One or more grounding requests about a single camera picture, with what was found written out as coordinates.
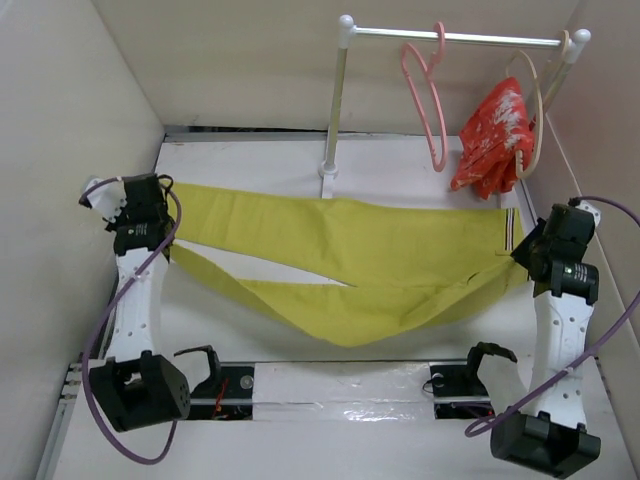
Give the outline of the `yellow trousers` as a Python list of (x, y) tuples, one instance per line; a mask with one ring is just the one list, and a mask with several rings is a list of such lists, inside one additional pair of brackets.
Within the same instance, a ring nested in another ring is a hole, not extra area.
[[(511, 257), (514, 209), (395, 208), (178, 183), (171, 255), (202, 285), (341, 347), (474, 315), (524, 284)], [(322, 277), (319, 284), (239, 279), (192, 244)]]

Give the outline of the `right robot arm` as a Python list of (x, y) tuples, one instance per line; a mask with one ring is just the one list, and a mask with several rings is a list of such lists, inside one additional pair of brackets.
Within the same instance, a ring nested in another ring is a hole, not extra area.
[(462, 369), (468, 390), (489, 395), (492, 455), (556, 479), (577, 473), (601, 451), (586, 427), (581, 367), (599, 294), (598, 269), (583, 258), (599, 222), (599, 210), (586, 201), (556, 204), (511, 253), (534, 284), (530, 383), (523, 383), (515, 354), (494, 343), (472, 348)]

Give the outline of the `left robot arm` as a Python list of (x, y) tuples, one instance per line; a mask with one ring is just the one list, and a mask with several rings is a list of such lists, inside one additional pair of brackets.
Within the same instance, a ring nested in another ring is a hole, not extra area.
[(191, 396), (222, 387), (221, 364), (210, 345), (171, 352), (161, 328), (161, 296), (180, 220), (169, 211), (165, 175), (92, 178), (81, 202), (114, 233), (118, 290), (105, 363), (89, 371), (93, 397), (117, 432), (183, 420)]

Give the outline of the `beige wooden hanger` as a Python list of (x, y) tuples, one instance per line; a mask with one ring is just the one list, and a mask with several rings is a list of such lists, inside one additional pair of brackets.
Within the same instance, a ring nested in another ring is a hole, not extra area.
[(531, 57), (523, 50), (517, 49), (512, 53), (505, 66), (506, 76), (510, 75), (509, 68), (515, 59), (522, 60), (525, 63), (525, 66), (528, 68), (528, 73), (532, 81), (532, 95), (534, 99), (534, 115), (531, 117), (529, 122), (530, 129), (534, 134), (534, 145), (528, 165), (525, 165), (524, 152), (522, 150), (517, 150), (514, 155), (516, 178), (518, 180), (525, 180), (535, 171), (540, 158), (541, 144), (544, 132), (544, 127), (541, 124), (541, 118), (545, 113), (544, 98), (541, 91), (541, 82), (552, 71), (553, 63), (550, 63), (543, 71), (543, 74), (539, 75)]

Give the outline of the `red patterned garment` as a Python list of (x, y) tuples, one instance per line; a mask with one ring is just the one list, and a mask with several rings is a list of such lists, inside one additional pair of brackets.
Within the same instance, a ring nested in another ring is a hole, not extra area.
[(459, 134), (463, 153), (450, 188), (471, 187), (487, 200), (510, 192), (518, 181), (517, 161), (527, 168), (535, 139), (522, 98), (520, 83), (507, 77), (481, 102)]

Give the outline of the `white clothes rack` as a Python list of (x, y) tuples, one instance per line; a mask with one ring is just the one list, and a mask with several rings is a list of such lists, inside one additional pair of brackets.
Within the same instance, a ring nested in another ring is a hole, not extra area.
[(544, 98), (544, 111), (549, 109), (558, 91), (564, 83), (568, 72), (577, 62), (582, 51), (591, 40), (592, 34), (587, 29), (579, 29), (573, 33), (560, 32), (558, 40), (496, 36), (485, 34), (454, 33), (447, 32), (442, 23), (438, 22), (431, 31), (402, 30), (388, 28), (362, 27), (355, 24), (350, 15), (343, 15), (338, 20), (339, 41), (337, 50), (337, 62), (333, 86), (333, 95), (330, 110), (330, 120), (328, 125), (326, 148), (324, 160), (319, 167), (321, 178), (321, 197), (331, 199), (334, 194), (335, 180), (339, 169), (336, 165), (336, 149), (338, 143), (338, 133), (341, 119), (341, 106), (343, 89), (346, 75), (346, 65), (348, 50), (351, 40), (360, 37), (371, 38), (391, 38), (402, 40), (428, 41), (437, 44), (436, 51), (432, 53), (430, 60), (425, 62), (420, 54), (416, 53), (423, 70), (423, 76), (431, 89), (435, 84), (431, 81), (431, 73), (435, 65), (442, 61), (445, 55), (447, 43), (475, 45), (475, 46), (497, 46), (510, 47), (514, 51), (521, 49), (526, 52), (528, 49), (556, 50), (558, 60), (553, 63), (552, 71), (541, 82), (541, 91)]

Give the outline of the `silver tape strip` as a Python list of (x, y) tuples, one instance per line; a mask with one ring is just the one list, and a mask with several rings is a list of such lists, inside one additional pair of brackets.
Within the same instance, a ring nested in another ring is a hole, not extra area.
[(253, 419), (278, 422), (426, 422), (434, 419), (425, 362), (259, 363)]

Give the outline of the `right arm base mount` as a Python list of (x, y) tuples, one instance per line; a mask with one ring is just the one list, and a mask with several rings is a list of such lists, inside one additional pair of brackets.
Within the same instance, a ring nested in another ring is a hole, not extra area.
[(432, 398), (436, 420), (473, 420), (494, 414), (487, 390), (467, 373), (466, 364), (434, 362), (429, 372), (423, 391)]

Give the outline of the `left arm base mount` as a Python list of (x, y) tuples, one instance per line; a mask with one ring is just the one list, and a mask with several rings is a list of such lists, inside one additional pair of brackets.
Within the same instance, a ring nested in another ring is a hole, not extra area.
[(191, 394), (186, 420), (252, 420), (254, 384), (254, 363), (223, 363), (217, 384), (204, 382)]

